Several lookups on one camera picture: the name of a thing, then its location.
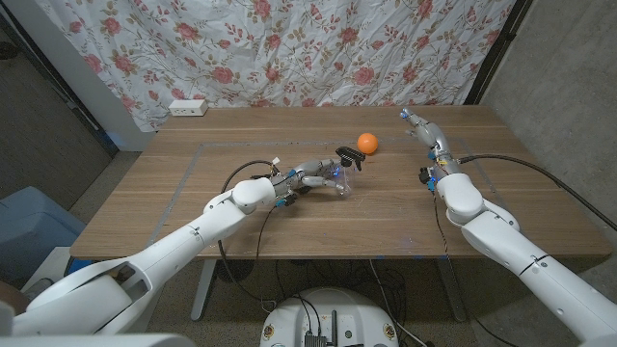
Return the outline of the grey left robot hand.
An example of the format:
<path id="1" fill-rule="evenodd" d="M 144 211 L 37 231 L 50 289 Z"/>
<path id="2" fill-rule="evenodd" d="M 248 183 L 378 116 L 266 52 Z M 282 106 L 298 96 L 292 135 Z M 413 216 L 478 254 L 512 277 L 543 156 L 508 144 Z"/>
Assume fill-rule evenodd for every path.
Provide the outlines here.
<path id="1" fill-rule="evenodd" d="M 270 179 L 277 196 L 304 193 L 307 188 L 330 187 L 341 195 L 345 186 L 339 180 L 338 163 L 334 159 L 312 160 L 302 163 L 285 174 Z"/>

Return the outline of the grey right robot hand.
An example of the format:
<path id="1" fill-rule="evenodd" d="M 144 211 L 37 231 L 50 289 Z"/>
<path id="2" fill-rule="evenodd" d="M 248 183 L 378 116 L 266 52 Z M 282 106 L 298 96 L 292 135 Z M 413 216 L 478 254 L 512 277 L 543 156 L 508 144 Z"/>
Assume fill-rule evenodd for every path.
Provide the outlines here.
<path id="1" fill-rule="evenodd" d="M 452 157 L 447 139 L 435 123 L 420 117 L 408 108 L 401 111 L 400 117 L 411 126 L 406 133 L 428 147 L 429 157 L 438 167 L 446 174 L 456 174 L 460 171 L 457 161 Z"/>

